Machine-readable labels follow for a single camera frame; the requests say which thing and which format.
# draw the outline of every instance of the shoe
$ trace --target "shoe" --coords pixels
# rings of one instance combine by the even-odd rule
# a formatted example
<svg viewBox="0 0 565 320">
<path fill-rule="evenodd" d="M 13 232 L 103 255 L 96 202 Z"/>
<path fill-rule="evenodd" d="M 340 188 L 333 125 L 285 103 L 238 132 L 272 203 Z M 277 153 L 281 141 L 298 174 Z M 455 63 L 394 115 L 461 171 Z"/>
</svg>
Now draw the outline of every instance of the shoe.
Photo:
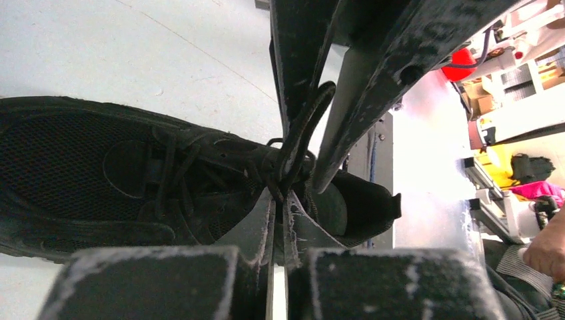
<svg viewBox="0 0 565 320">
<path fill-rule="evenodd" d="M 277 151 L 113 103 L 0 99 L 0 252 L 63 262 L 90 247 L 213 244 L 254 207 Z M 400 216 L 398 196 L 348 173 L 328 190 L 315 201 L 342 197 L 324 212 L 341 215 L 330 229 L 348 246 Z"/>
</svg>

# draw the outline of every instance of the cardboard box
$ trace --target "cardboard box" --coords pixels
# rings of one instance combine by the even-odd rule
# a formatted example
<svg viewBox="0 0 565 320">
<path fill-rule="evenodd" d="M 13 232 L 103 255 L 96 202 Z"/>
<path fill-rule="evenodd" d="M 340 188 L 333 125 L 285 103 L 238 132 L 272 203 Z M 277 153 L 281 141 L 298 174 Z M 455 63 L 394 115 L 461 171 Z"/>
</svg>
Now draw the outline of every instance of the cardboard box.
<svg viewBox="0 0 565 320">
<path fill-rule="evenodd" d="M 478 107 L 478 100 L 477 99 L 469 99 L 469 107 L 473 110 L 473 118 L 476 118 L 480 115 L 480 109 Z"/>
<path fill-rule="evenodd" d="M 542 86 L 544 87 L 544 90 L 547 90 L 555 87 L 556 85 L 560 85 L 561 83 L 565 83 L 565 76 L 549 78 L 542 82 Z"/>
<path fill-rule="evenodd" d="M 481 97 L 477 99 L 478 109 L 481 115 L 487 114 L 492 110 L 495 110 L 494 102 L 492 96 L 488 95 L 486 97 Z"/>
<path fill-rule="evenodd" d="M 482 88 L 482 82 L 465 83 L 463 85 L 463 88 L 465 89 L 465 92 L 467 93 L 467 95 L 469 96 L 469 99 L 471 99 L 471 100 L 478 99 L 478 98 L 481 98 L 481 97 L 488 95 L 488 92 L 486 92 Z"/>
</svg>

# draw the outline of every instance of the red object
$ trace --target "red object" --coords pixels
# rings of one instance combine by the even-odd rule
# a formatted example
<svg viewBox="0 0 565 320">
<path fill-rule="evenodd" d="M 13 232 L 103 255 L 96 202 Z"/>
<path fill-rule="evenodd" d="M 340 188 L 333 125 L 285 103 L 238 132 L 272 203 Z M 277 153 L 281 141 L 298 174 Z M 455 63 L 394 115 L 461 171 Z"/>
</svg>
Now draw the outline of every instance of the red object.
<svg viewBox="0 0 565 320">
<path fill-rule="evenodd" d="M 467 48 L 463 48 L 456 53 L 453 54 L 452 64 L 454 65 L 473 65 L 476 63 L 475 58 L 471 54 L 471 51 Z M 463 80 L 470 76 L 473 72 L 476 71 L 475 68 L 471 69 L 459 69 L 453 67 L 443 67 L 443 73 L 451 82 L 457 82 L 459 80 Z"/>
<path fill-rule="evenodd" d="M 545 181 L 538 181 L 533 183 L 528 183 L 525 185 L 518 185 L 516 187 L 510 188 L 510 190 L 517 194 L 521 195 L 528 200 L 535 200 L 541 195 L 550 195 L 555 202 L 557 202 L 557 206 L 561 208 L 563 206 L 563 195 L 561 191 L 563 188 L 559 187 L 558 185 L 553 185 L 549 182 Z"/>
<path fill-rule="evenodd" d="M 468 124 L 469 141 L 471 142 L 471 150 L 479 150 L 484 147 L 484 142 L 480 138 L 477 121 L 471 121 Z"/>
</svg>

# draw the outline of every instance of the bolt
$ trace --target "bolt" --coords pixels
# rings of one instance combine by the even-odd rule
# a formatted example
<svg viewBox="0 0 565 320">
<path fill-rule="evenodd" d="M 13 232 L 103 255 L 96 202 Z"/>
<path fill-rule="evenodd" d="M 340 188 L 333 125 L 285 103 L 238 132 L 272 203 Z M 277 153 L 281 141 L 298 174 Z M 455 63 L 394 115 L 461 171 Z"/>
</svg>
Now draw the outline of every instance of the bolt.
<svg viewBox="0 0 565 320">
<path fill-rule="evenodd" d="M 424 70 L 419 65 L 409 65 L 400 72 L 400 82 L 403 85 L 413 85 L 424 76 Z"/>
<path fill-rule="evenodd" d="M 394 111 L 400 111 L 402 109 L 404 109 L 404 105 L 400 102 L 392 105 L 392 110 L 394 110 Z"/>
</svg>

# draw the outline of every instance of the wire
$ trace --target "wire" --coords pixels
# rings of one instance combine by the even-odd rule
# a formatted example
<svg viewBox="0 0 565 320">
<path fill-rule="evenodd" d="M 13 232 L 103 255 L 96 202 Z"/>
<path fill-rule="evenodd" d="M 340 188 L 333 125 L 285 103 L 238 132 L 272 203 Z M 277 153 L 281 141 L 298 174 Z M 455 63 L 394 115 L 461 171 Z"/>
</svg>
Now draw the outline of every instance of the wire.
<svg viewBox="0 0 565 320">
<path fill-rule="evenodd" d="M 468 114 L 468 121 L 471 121 L 471 119 L 473 118 L 473 108 L 471 108 L 470 105 L 468 105 L 468 103 L 465 101 L 465 99 L 463 98 L 463 94 L 461 93 L 461 90 L 459 89 L 459 86 L 455 83 L 452 82 L 451 85 L 453 86 L 453 88 L 455 89 L 455 91 L 457 91 L 457 93 L 459 94 L 459 100 L 461 101 L 461 104 L 463 105 L 463 107 L 465 108 L 465 111 L 467 111 Z"/>
<path fill-rule="evenodd" d="M 376 141 L 377 141 L 377 134 L 376 132 L 373 134 L 372 138 L 372 147 L 371 147 L 371 158 L 370 158 L 370 171 L 369 171 L 369 181 L 375 183 L 375 170 L 376 170 Z M 373 248 L 372 239 L 367 240 L 367 248 Z"/>
<path fill-rule="evenodd" d="M 479 65 L 483 64 L 483 62 L 486 60 L 486 56 L 488 55 L 488 42 L 490 40 L 491 31 L 492 31 L 492 26 L 487 28 L 487 30 L 485 30 L 484 32 L 484 43 L 483 43 L 482 53 L 477 62 L 473 63 L 472 65 L 457 65 L 457 64 L 449 63 L 448 65 L 446 65 L 446 67 L 457 68 L 457 69 L 474 69 Z"/>
</svg>

